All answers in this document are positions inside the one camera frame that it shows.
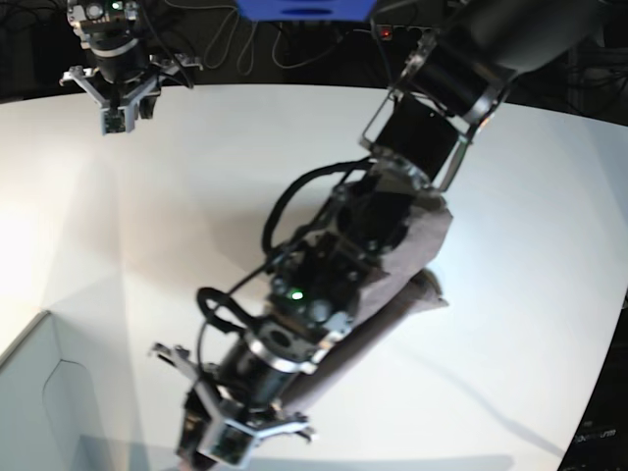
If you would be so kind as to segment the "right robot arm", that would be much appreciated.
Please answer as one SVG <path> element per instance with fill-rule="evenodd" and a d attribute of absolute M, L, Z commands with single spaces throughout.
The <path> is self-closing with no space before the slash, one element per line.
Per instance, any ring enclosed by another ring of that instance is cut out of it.
<path fill-rule="evenodd" d="M 154 116 L 163 83 L 194 88 L 200 60 L 163 41 L 142 1 L 69 1 L 67 21 L 92 64 L 75 65 L 59 83 L 77 85 L 98 107 L 102 134 L 130 133 Z"/>

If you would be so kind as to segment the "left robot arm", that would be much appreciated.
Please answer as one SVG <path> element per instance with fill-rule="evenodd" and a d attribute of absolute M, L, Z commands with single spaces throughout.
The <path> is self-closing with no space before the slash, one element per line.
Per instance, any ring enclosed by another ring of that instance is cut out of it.
<path fill-rule="evenodd" d="M 340 181 L 314 218 L 280 244 L 272 234 L 298 191 L 278 199 L 262 234 L 264 312 L 231 291 L 196 295 L 206 326 L 235 334 L 217 364 L 155 344 L 191 382 L 177 453 L 183 470 L 244 468 L 280 435 L 311 440 L 308 408 L 390 331 L 439 302 L 427 265 L 451 224 L 448 190 L 475 135 L 521 75 L 607 19 L 606 1 L 471 1 L 423 35 L 390 88 L 393 110 L 364 159 L 311 171 Z"/>

